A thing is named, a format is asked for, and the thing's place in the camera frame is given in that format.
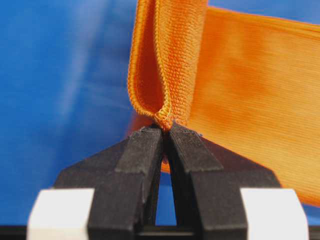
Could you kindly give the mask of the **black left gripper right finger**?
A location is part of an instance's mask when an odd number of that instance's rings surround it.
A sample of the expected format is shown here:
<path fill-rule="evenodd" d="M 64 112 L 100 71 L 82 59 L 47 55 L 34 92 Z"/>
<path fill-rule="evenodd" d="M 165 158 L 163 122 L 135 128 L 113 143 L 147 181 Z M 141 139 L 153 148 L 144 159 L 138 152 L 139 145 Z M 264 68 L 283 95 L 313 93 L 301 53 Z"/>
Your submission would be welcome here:
<path fill-rule="evenodd" d="M 166 154 L 176 222 L 200 240 L 244 240 L 248 223 L 241 188 L 278 188 L 268 168 L 174 124 Z"/>

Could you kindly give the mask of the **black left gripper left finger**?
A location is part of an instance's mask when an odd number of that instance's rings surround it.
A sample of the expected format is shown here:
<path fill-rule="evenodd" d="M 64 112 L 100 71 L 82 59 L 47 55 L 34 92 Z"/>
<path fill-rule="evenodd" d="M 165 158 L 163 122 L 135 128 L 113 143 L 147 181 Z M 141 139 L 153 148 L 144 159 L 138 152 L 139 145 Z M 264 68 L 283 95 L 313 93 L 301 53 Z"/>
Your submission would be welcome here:
<path fill-rule="evenodd" d="M 93 188 L 88 219 L 91 240 L 133 240 L 156 223 L 162 131 L 143 127 L 125 140 L 63 169 L 57 189 Z"/>

